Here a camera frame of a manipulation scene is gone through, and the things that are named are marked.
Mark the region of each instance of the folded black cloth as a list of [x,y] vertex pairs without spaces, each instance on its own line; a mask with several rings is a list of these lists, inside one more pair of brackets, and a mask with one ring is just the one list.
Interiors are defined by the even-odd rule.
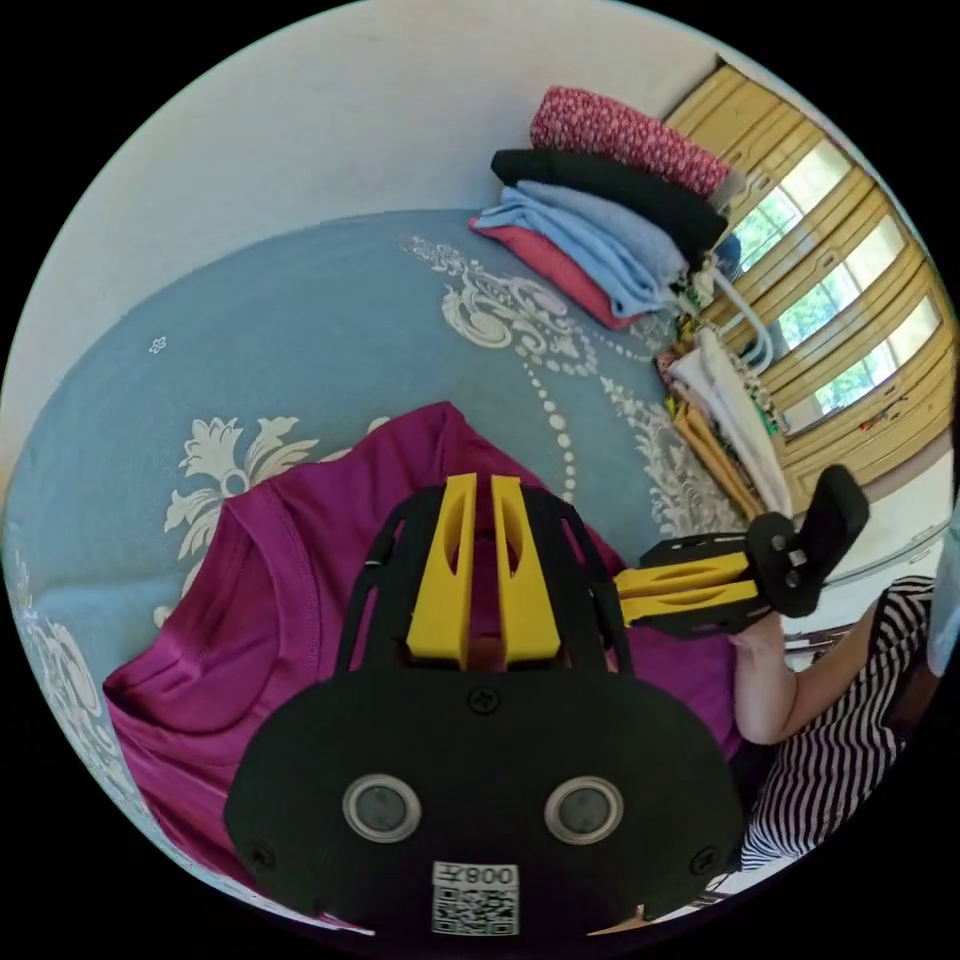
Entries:
[[490,167],[508,187],[536,180],[612,200],[670,235],[696,272],[727,221],[691,190],[615,160],[562,150],[498,150]]

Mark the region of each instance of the screw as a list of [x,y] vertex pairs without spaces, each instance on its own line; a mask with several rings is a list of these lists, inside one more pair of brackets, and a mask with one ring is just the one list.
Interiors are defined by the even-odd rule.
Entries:
[[695,877],[701,877],[714,868],[720,851],[716,847],[704,847],[691,861],[690,872]]
[[489,687],[478,687],[467,697],[467,706],[481,717],[489,716],[500,706],[500,694]]
[[250,860],[258,873],[268,873],[277,865],[276,854],[262,840],[257,840],[251,845]]

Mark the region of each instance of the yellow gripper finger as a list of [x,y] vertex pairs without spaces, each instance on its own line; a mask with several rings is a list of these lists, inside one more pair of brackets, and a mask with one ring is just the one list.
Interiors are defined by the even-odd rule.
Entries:
[[[517,477],[491,478],[504,661],[552,660],[560,651],[553,607]],[[510,551],[513,551],[511,563]]]
[[477,475],[448,477],[407,633],[410,653],[467,667]]
[[748,566],[747,555],[740,552],[624,570],[616,578],[624,622],[750,600],[757,596],[756,584],[738,579]]

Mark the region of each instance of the stack of folded clothes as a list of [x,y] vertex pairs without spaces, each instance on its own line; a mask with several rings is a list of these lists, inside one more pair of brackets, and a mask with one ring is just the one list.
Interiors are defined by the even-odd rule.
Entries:
[[570,87],[547,90],[530,140],[494,155],[500,205],[471,228],[611,329],[664,307],[691,312],[682,295],[716,263],[718,210],[743,176],[660,121]]

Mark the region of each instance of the circular lens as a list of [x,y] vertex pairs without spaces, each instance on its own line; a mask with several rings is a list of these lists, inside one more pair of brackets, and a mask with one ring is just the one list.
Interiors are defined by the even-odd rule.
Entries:
[[623,816],[620,791],[599,777],[576,777],[560,784],[544,810],[547,829],[564,843],[597,843],[609,837]]
[[347,823],[367,840],[396,843],[420,823],[420,801],[413,789],[396,777],[371,774],[355,780],[343,796]]

